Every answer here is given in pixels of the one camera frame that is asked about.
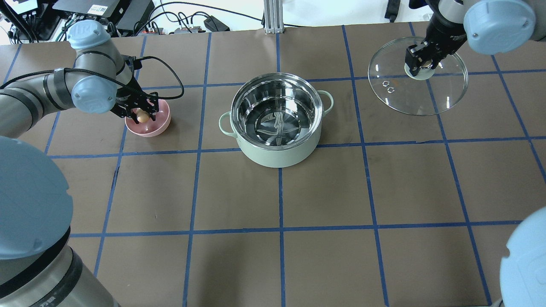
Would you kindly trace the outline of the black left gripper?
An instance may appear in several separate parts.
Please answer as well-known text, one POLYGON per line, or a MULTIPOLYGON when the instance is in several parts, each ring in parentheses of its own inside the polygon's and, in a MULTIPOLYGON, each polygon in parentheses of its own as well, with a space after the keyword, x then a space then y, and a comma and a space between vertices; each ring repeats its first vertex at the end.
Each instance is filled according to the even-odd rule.
POLYGON ((134 122, 139 122, 139 112, 142 111, 155 121, 156 113, 160 110, 158 97, 158 93, 151 93, 148 97, 142 91, 131 93, 127 89, 118 89, 115 105, 110 111, 121 118, 129 117, 134 122))

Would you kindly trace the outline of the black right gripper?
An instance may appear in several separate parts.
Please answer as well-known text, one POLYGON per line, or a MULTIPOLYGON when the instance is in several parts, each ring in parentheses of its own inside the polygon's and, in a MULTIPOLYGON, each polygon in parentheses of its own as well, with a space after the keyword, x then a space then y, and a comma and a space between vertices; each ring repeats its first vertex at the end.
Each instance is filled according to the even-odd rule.
POLYGON ((408 72, 421 72, 425 69, 435 70, 448 55, 459 49, 459 42, 452 39, 423 40, 407 47, 404 62, 408 72))

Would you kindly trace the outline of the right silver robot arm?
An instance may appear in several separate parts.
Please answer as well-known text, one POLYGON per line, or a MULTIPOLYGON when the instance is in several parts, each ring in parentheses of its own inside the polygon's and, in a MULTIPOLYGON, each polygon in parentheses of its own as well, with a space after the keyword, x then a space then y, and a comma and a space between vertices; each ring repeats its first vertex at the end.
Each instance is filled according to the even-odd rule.
POLYGON ((429 6, 433 15, 425 38, 406 49, 404 70, 417 80, 431 77, 464 43, 478 54, 515 50, 529 40, 545 40, 543 0, 412 0, 412 9, 429 6))

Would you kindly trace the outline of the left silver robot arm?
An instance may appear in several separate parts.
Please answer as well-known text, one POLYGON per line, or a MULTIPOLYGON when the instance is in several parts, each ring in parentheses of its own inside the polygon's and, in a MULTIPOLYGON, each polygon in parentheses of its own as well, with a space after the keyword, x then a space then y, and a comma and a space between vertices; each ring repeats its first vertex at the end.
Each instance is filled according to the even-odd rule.
POLYGON ((134 75, 136 58, 121 54, 96 20, 69 27, 67 66, 1 85, 1 305, 117 307, 119 302, 70 245, 74 200, 55 156, 77 153, 54 142, 61 113, 103 113, 140 125, 155 120, 160 98, 134 75))

